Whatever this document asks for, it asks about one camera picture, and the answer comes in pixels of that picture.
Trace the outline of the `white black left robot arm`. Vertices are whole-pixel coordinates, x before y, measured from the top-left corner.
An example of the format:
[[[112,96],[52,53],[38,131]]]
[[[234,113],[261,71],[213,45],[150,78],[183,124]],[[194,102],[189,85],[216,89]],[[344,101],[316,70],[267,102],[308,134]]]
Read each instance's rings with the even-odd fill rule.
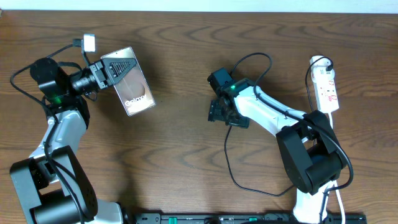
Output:
[[[99,88],[90,69],[49,56],[26,68],[44,94],[38,104],[48,124],[37,149],[10,168],[27,223],[135,223],[120,203],[97,198],[76,158],[90,122],[82,96]]]

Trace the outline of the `Galaxy S25 Ultra smartphone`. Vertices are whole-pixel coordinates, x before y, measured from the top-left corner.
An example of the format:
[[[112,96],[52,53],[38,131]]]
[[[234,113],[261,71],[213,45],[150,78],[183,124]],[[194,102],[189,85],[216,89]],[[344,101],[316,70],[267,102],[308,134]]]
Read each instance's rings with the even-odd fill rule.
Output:
[[[106,54],[101,57],[101,59],[103,58],[135,58],[137,60],[132,47],[125,47]],[[128,116],[135,115],[156,105],[138,60],[137,65],[113,86]]]

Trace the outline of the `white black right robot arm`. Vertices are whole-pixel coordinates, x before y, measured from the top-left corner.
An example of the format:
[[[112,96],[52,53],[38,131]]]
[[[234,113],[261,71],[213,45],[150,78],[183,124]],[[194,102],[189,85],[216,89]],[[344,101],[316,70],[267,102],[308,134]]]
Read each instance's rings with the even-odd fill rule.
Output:
[[[294,217],[302,223],[321,223],[327,217],[326,203],[337,191],[340,172],[351,168],[328,118],[283,105],[265,94],[247,78],[236,81],[224,68],[207,79],[217,98],[211,102],[209,121],[247,128],[255,121],[275,136],[285,172],[297,188]]]

